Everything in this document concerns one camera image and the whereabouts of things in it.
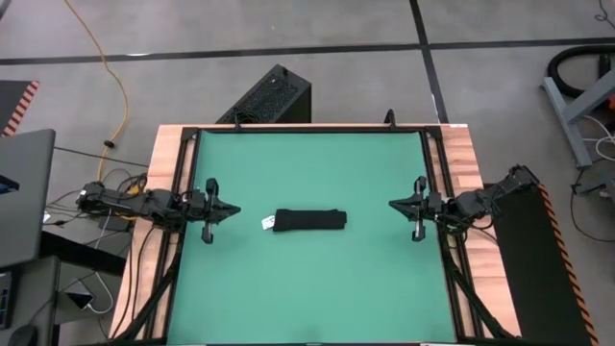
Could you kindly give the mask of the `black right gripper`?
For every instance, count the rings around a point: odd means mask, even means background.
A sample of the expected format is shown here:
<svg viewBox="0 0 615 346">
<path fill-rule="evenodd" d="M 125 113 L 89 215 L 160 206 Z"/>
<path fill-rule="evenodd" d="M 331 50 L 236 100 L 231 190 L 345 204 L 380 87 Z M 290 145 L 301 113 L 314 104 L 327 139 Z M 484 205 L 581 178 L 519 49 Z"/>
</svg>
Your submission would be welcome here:
<svg viewBox="0 0 615 346">
<path fill-rule="evenodd" d="M 449 203 L 447 199 L 443 199 L 439 192 L 429 192 L 425 197 L 427 188 L 427 178 L 420 176 L 414 182 L 414 194 L 410 197 L 392 200 L 388 205 L 394 210 L 401 213 L 410 222 L 415 222 L 415 228 L 412 232 L 413 241 L 422 241 L 426 236 L 424 220 L 430 220 L 436 224 L 447 226 Z"/>
</svg>

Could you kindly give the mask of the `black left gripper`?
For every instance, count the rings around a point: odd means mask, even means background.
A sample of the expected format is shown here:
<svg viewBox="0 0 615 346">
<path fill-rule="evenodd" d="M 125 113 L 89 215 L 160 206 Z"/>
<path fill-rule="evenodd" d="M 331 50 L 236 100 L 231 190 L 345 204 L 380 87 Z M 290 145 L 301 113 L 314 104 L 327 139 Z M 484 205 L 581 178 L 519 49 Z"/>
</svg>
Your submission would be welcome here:
<svg viewBox="0 0 615 346">
<path fill-rule="evenodd" d="M 213 226 L 223 220 L 240 213 L 240 207 L 222 202 L 218 199 L 219 185 L 214 178 L 206 181 L 205 191 L 199 188 L 187 191 L 184 194 L 188 203 L 187 219 L 191 221 L 204 221 L 205 226 L 201 239 L 206 244 L 213 243 Z"/>
</svg>

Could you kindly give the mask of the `black towel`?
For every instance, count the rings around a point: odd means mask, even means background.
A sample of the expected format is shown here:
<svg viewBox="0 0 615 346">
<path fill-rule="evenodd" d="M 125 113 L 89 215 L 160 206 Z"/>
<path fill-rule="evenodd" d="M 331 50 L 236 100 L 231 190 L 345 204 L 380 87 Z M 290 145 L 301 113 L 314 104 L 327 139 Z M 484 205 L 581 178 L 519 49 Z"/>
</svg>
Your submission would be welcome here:
<svg viewBox="0 0 615 346">
<path fill-rule="evenodd" d="M 342 210 L 278 209 L 272 227 L 274 232 L 343 230 L 347 213 Z"/>
</svg>

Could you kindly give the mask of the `green table mat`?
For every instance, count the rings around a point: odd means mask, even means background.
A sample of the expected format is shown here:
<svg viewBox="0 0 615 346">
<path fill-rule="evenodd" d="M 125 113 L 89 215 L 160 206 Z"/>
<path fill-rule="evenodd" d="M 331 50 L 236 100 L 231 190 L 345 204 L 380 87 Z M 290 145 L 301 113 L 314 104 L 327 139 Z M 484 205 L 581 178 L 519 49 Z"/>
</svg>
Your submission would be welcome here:
<svg viewBox="0 0 615 346">
<path fill-rule="evenodd" d="M 171 344 L 455 340 L 438 239 L 388 205 L 426 172 L 416 133 L 201 135 L 195 186 L 241 212 L 187 227 Z M 342 210 L 343 230 L 274 232 L 288 210 Z"/>
</svg>

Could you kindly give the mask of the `black computer tower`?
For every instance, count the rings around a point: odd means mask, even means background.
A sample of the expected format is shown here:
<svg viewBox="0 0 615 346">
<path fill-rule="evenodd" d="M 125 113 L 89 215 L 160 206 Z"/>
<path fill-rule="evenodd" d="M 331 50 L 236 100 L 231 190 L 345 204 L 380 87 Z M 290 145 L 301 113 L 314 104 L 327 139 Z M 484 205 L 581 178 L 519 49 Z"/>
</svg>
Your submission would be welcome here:
<svg viewBox="0 0 615 346">
<path fill-rule="evenodd" d="M 274 65 L 217 121 L 234 124 L 310 123 L 311 83 L 280 64 Z"/>
</svg>

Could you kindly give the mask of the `black mat orange striped edge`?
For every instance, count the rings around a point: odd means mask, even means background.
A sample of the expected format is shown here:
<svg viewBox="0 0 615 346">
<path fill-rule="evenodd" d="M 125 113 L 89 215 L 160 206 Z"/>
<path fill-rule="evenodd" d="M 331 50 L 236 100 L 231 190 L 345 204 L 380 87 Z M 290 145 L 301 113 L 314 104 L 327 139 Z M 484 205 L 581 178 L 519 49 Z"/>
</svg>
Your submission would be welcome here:
<svg viewBox="0 0 615 346">
<path fill-rule="evenodd" d="M 522 189 L 496 205 L 495 233 L 521 337 L 548 346 L 600 346 L 545 188 Z"/>
<path fill-rule="evenodd" d="M 14 136 L 32 104 L 39 81 L 0 80 L 0 136 Z"/>
</svg>

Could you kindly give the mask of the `black desk base bar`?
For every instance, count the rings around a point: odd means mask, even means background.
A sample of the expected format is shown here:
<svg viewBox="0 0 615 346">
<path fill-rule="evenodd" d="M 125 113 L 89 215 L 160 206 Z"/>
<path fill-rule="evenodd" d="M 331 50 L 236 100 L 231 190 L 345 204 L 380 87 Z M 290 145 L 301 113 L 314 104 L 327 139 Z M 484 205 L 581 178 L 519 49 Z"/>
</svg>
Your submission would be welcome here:
<svg viewBox="0 0 615 346">
<path fill-rule="evenodd" d="M 126 264 L 126 260 L 118 255 L 45 231 L 41 233 L 38 254 L 41 258 L 53 256 L 63 262 L 114 276 L 122 276 Z"/>
</svg>

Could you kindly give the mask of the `smartphone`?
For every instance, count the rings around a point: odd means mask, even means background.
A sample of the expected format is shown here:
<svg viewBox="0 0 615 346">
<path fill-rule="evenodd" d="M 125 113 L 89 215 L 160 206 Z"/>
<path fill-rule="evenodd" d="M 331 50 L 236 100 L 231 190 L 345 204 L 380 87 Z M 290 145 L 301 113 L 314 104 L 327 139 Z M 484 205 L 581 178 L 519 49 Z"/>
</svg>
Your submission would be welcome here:
<svg viewBox="0 0 615 346">
<path fill-rule="evenodd" d="M 80 310 L 90 309 L 91 308 L 91 303 L 94 301 L 94 296 L 91 295 L 90 293 L 67 292 L 66 296 Z"/>
</svg>

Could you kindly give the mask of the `grey metal stand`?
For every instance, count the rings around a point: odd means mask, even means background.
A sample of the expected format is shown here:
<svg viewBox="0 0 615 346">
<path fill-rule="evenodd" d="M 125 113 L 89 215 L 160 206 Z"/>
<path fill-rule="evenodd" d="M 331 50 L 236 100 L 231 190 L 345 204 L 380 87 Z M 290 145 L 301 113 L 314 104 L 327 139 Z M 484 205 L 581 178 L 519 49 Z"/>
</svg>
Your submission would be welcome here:
<svg viewBox="0 0 615 346">
<path fill-rule="evenodd" d="M 584 144 L 578 123 L 583 116 L 588 115 L 608 96 L 615 93 L 615 69 L 606 73 L 570 104 L 563 98 L 553 78 L 546 77 L 543 81 L 543 88 L 550 98 L 556 117 L 572 148 L 578 168 L 591 166 L 593 159 Z"/>
</svg>

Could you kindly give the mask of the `grey laptop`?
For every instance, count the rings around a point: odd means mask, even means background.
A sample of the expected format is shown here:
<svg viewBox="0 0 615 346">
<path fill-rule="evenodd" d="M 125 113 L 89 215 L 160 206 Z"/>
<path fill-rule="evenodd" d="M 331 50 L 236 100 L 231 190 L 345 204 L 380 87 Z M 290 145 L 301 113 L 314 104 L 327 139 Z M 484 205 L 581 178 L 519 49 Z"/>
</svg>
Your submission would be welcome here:
<svg viewBox="0 0 615 346">
<path fill-rule="evenodd" d="M 0 175 L 19 189 L 0 194 L 0 268 L 38 257 L 56 133 L 0 138 Z"/>
</svg>

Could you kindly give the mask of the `grey side desk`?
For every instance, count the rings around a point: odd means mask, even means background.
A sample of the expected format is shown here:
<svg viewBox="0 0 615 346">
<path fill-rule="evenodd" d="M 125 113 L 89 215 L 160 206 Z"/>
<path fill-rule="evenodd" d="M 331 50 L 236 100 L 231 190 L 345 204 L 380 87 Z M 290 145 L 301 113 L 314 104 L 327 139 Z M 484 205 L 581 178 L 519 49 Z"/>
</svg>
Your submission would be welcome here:
<svg viewBox="0 0 615 346">
<path fill-rule="evenodd" d="M 60 261 L 55 257 L 36 259 L 17 266 L 18 280 L 11 325 L 0 330 L 0 346 L 12 346 L 10 339 L 25 325 L 37 329 L 37 346 L 58 346 L 55 324 Z"/>
</svg>

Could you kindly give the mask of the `blue keypad device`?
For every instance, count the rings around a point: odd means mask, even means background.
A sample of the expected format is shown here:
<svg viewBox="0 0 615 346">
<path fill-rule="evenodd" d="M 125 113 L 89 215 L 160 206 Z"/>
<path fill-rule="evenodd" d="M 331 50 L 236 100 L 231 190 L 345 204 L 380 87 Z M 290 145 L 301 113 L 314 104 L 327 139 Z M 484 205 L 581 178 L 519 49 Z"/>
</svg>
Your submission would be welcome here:
<svg viewBox="0 0 615 346">
<path fill-rule="evenodd" d="M 6 330 L 12 319 L 13 272 L 0 273 L 0 330 Z"/>
</svg>

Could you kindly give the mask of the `black computer mouse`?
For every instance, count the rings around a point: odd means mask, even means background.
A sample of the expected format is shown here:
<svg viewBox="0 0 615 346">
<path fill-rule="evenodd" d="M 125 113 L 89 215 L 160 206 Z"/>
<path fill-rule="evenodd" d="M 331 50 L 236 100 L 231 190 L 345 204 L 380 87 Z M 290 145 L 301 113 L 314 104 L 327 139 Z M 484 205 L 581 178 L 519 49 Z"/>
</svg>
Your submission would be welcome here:
<svg viewBox="0 0 615 346">
<path fill-rule="evenodd" d="M 24 325 L 15 329 L 7 346 L 37 346 L 38 330 L 34 325 Z"/>
</svg>

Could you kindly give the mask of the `black metal table frame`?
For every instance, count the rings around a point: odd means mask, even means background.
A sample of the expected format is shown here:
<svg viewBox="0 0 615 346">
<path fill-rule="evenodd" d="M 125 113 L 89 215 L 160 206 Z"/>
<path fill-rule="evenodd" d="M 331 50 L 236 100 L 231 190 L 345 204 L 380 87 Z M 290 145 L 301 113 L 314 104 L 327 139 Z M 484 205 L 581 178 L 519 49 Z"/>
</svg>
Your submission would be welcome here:
<svg viewBox="0 0 615 346">
<path fill-rule="evenodd" d="M 453 194 L 459 194 L 483 186 L 475 149 L 470 131 L 465 124 L 426 124 L 431 131 L 429 138 L 432 168 L 435 171 L 435 185 L 443 189 L 450 184 Z M 150 163 L 148 184 L 150 188 L 169 189 L 176 174 L 180 175 L 180 188 L 188 184 L 188 171 L 195 152 L 192 142 L 181 153 L 183 135 L 196 127 L 190 125 L 159 126 Z M 323 133 L 327 130 L 386 130 L 385 124 L 247 124 L 245 130 L 310 130 Z M 125 265 L 132 268 L 122 278 L 119 302 L 112 319 L 112 329 L 122 333 L 128 329 L 129 321 L 121 317 L 123 311 L 138 312 L 145 305 L 154 290 L 156 271 L 166 271 L 171 264 L 176 246 L 171 244 L 177 238 L 165 238 L 155 231 L 147 235 L 151 225 L 148 221 L 135 223 L 131 258 Z M 501 325 L 509 332 L 519 335 L 517 319 L 510 290 L 508 288 L 504 263 L 498 247 L 488 237 L 495 230 L 484 232 L 473 230 L 465 244 L 466 257 L 470 268 L 468 275 L 474 280 L 474 287 L 484 304 Z"/>
</svg>

